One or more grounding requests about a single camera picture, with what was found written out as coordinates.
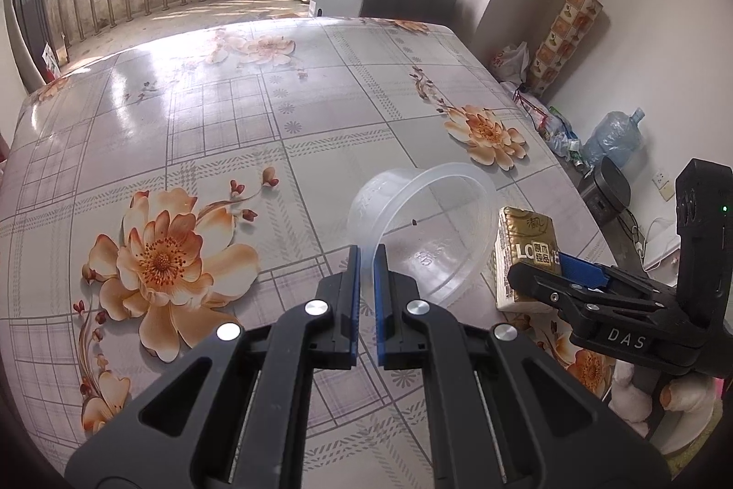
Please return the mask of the white gloved right hand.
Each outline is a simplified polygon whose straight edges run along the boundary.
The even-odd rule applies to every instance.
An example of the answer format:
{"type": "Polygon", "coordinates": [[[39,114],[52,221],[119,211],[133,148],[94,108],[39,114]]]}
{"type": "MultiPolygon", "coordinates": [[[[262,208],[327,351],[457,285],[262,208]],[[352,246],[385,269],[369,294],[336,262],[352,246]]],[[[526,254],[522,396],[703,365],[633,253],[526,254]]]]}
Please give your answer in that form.
{"type": "Polygon", "coordinates": [[[656,371],[618,361],[609,407],[670,456],[690,445],[711,423],[721,402],[721,384],[721,380],[696,372],[665,380],[656,371]]]}

